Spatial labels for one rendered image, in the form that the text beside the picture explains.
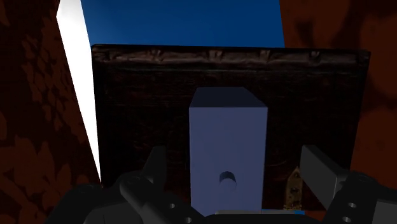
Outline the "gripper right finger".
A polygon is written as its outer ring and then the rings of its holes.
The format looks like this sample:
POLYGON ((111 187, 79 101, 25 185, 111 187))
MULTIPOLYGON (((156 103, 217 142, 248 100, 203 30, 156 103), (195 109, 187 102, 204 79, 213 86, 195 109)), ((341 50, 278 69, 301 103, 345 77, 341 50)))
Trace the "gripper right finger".
POLYGON ((327 212, 321 224, 397 224, 397 190, 341 168, 314 145, 302 146, 301 177, 327 212))

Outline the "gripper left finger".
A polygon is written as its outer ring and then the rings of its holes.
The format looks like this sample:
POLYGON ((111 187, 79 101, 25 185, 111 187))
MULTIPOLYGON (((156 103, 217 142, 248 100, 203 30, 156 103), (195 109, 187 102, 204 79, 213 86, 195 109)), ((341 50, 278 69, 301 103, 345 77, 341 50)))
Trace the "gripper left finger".
POLYGON ((166 147, 156 146, 141 171, 122 174, 111 188, 69 190, 46 224, 205 224, 194 208, 164 192, 166 168, 166 147))

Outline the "dark wooden chest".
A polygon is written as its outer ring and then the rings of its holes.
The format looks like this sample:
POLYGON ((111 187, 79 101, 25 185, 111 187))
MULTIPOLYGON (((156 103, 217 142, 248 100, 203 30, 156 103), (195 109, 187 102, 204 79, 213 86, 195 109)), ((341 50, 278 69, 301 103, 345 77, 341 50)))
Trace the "dark wooden chest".
POLYGON ((188 107, 197 87, 245 87, 269 108, 263 206, 284 205, 305 144, 348 169, 370 53, 366 50, 94 45, 104 186, 168 149, 166 188, 190 198, 188 107))

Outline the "pale purple rectangular box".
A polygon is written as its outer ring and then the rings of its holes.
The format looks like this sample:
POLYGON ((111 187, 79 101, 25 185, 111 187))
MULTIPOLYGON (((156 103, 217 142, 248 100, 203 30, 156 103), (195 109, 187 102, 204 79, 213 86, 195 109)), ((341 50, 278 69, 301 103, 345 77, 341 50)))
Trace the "pale purple rectangular box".
POLYGON ((204 216, 262 205, 268 108, 244 87, 199 87, 189 107, 191 205, 204 216))

